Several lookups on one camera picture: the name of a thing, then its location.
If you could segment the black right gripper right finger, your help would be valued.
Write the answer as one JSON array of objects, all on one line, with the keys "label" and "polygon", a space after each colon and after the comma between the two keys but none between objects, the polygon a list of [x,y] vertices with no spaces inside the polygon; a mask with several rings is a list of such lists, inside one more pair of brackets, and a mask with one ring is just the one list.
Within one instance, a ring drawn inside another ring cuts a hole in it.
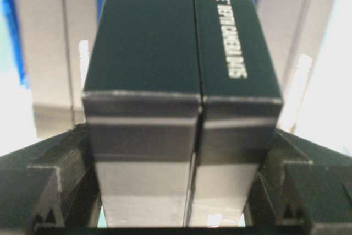
[{"label": "black right gripper right finger", "polygon": [[303,234],[351,234],[351,157],[276,129],[244,219]]}]

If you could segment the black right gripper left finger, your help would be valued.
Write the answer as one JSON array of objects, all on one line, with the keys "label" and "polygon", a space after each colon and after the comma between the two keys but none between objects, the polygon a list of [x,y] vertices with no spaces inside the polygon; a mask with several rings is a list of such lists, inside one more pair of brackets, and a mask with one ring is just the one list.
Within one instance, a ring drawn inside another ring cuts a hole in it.
[{"label": "black right gripper left finger", "polygon": [[1,234],[96,227],[100,212],[87,125],[1,157]]}]

